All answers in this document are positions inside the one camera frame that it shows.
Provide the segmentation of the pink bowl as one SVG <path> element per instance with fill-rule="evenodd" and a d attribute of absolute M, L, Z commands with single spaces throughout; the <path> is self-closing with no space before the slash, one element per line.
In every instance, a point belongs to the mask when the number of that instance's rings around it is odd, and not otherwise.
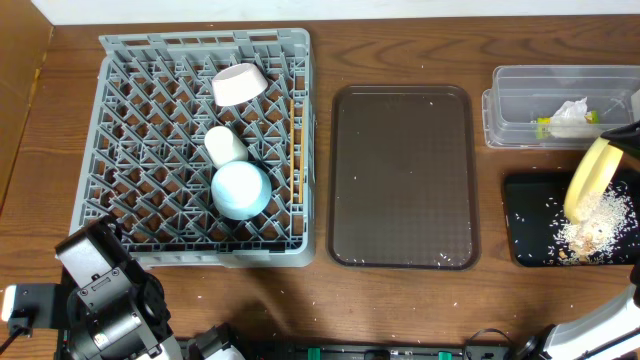
<path fill-rule="evenodd" d="M 268 82 L 252 63 L 240 63 L 220 71 L 212 80 L 214 101 L 218 106 L 233 106 L 262 94 Z"/>

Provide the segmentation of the wooden chopstick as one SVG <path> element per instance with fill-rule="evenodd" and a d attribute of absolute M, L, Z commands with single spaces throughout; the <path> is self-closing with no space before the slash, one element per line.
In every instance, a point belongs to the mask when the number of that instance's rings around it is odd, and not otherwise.
<path fill-rule="evenodd" d="M 289 188 L 291 204 L 295 203 L 295 101 L 289 99 Z"/>
<path fill-rule="evenodd" d="M 306 100 L 302 102 L 301 107 L 301 128 L 300 128 L 300 166 L 299 166 L 299 204 L 304 204 L 304 188 L 305 188 L 305 156 L 306 156 Z"/>

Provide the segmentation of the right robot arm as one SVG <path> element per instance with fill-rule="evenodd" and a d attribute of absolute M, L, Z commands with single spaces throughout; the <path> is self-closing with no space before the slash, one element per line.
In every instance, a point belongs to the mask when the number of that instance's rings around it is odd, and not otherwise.
<path fill-rule="evenodd" d="M 602 133 L 582 158 L 564 200 L 575 234 L 594 240 L 597 207 L 624 154 L 639 156 L 637 122 Z M 615 359 L 639 347 L 639 263 L 623 293 L 590 314 L 553 325 L 516 351 L 514 359 Z"/>

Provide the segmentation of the light blue saucer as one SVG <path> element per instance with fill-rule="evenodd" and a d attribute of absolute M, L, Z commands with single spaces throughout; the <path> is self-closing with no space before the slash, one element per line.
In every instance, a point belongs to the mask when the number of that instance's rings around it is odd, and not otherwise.
<path fill-rule="evenodd" d="M 264 171 L 245 161 L 219 168 L 211 183 L 217 211 L 232 220 L 248 220 L 261 213 L 271 199 L 272 185 Z"/>

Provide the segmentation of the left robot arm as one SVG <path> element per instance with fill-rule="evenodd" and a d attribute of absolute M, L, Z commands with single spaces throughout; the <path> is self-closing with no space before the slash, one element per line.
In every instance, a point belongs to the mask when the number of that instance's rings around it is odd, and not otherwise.
<path fill-rule="evenodd" d="M 159 280 L 121 244 L 112 216 L 96 219 L 55 248 L 75 283 L 67 300 L 73 359 L 181 359 Z"/>

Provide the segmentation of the white tissue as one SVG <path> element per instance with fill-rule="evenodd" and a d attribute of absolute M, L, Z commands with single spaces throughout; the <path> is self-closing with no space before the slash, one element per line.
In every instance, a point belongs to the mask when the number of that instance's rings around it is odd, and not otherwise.
<path fill-rule="evenodd" d="M 589 111 L 587 97 L 577 101 L 565 101 L 550 117 L 548 132 L 556 138 L 594 138 L 602 130 L 595 111 Z"/>

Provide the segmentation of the white cup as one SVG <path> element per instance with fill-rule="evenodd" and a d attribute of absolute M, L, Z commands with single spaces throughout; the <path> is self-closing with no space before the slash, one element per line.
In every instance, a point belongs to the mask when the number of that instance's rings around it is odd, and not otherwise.
<path fill-rule="evenodd" d="M 205 134 L 204 145 L 217 169 L 230 162 L 248 159 L 247 147 L 230 128 L 225 126 L 211 128 Z"/>

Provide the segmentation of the yellow plate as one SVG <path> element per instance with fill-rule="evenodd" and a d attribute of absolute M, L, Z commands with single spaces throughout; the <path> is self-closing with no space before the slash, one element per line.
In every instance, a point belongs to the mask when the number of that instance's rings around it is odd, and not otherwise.
<path fill-rule="evenodd" d="M 624 152 L 598 137 L 579 163 L 567 189 L 564 213 L 571 223 L 587 217 L 586 201 L 599 198 L 609 186 Z"/>

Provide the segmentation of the green snack wrapper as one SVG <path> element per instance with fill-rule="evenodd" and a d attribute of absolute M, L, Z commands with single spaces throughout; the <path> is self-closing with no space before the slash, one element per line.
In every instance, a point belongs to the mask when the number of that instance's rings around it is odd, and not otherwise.
<path fill-rule="evenodd" d="M 595 111 L 585 114 L 560 114 L 548 118 L 538 118 L 536 138 L 589 138 L 600 133 L 600 119 Z"/>

